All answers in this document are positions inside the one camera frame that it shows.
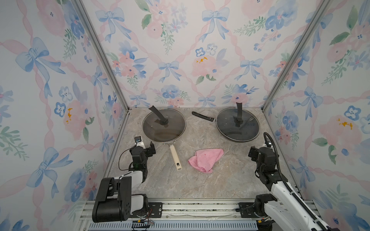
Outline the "pink cloth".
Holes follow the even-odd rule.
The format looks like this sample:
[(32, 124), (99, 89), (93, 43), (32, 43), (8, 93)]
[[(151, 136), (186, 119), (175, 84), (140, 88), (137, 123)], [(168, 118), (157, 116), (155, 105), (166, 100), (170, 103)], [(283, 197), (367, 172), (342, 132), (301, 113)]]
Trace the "pink cloth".
[(224, 150), (221, 148), (201, 149), (197, 150), (188, 163), (196, 170), (211, 174), (213, 167), (224, 155)]

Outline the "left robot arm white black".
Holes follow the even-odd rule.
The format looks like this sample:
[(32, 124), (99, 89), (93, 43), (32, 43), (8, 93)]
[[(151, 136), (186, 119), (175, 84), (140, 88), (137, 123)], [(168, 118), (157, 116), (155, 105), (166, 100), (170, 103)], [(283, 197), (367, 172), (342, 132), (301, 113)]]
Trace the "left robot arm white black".
[(147, 174), (147, 161), (156, 153), (153, 142), (146, 148), (137, 142), (129, 149), (132, 163), (127, 173), (118, 177), (101, 180), (92, 211), (95, 223), (126, 221), (130, 217), (148, 219), (151, 213), (146, 194), (133, 194), (133, 188), (144, 183)]

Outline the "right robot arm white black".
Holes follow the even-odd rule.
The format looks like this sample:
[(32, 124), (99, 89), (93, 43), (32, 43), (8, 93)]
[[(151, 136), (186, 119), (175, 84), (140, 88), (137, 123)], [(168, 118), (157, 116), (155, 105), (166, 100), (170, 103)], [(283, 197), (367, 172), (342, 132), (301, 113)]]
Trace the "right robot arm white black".
[(305, 203), (281, 173), (278, 155), (269, 147), (251, 147), (248, 157), (256, 163), (255, 175), (269, 193), (256, 196), (250, 209), (259, 217), (270, 217), (284, 231), (338, 231), (329, 226)]

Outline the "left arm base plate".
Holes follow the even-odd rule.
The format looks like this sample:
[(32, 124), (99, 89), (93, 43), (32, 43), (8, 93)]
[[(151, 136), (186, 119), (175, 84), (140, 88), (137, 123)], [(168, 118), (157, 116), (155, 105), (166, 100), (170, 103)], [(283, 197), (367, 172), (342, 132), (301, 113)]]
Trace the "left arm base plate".
[(132, 212), (129, 215), (129, 218), (144, 219), (147, 216), (149, 216), (149, 218), (161, 218), (162, 212), (163, 212), (162, 207), (163, 207), (163, 203), (161, 202), (148, 202), (148, 203), (145, 203), (141, 209)]

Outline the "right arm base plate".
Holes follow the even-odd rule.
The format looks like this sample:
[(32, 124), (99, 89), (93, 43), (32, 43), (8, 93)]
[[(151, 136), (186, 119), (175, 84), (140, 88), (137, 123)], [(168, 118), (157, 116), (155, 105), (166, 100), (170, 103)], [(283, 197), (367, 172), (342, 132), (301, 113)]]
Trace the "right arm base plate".
[(269, 201), (267, 203), (238, 203), (238, 208), (235, 209), (237, 213), (240, 213), (242, 218), (266, 218), (273, 214), (272, 209), (277, 209), (277, 204), (274, 201)]

